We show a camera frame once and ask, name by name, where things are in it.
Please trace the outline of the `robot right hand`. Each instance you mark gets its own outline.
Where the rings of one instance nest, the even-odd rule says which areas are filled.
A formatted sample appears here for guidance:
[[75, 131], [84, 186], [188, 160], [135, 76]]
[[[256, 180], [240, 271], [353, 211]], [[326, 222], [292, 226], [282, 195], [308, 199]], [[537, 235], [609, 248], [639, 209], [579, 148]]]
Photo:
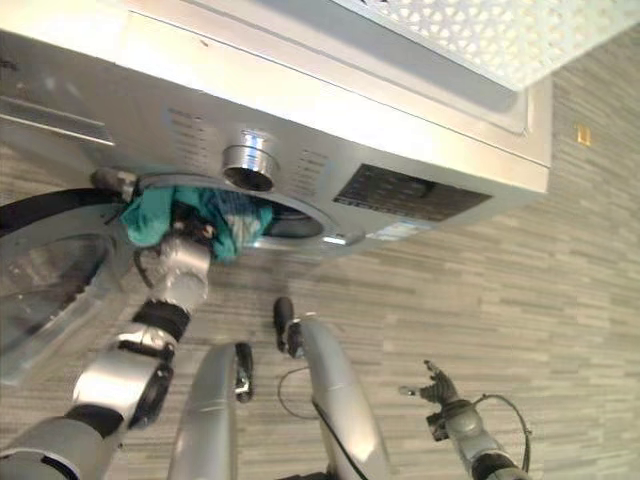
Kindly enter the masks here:
[[425, 360], [424, 365], [429, 372], [431, 383], [423, 387], [400, 386], [398, 392], [408, 397], [419, 397], [430, 403], [446, 405], [459, 399], [457, 389], [450, 379], [431, 360]]

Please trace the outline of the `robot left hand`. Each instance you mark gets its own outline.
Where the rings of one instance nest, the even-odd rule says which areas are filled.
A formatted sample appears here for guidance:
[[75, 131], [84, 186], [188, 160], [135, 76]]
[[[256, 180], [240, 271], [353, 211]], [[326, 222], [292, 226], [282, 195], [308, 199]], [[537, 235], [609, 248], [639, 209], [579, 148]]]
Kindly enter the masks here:
[[216, 229], [213, 222], [205, 219], [195, 207], [182, 202], [173, 203], [169, 226], [170, 234], [213, 249]]

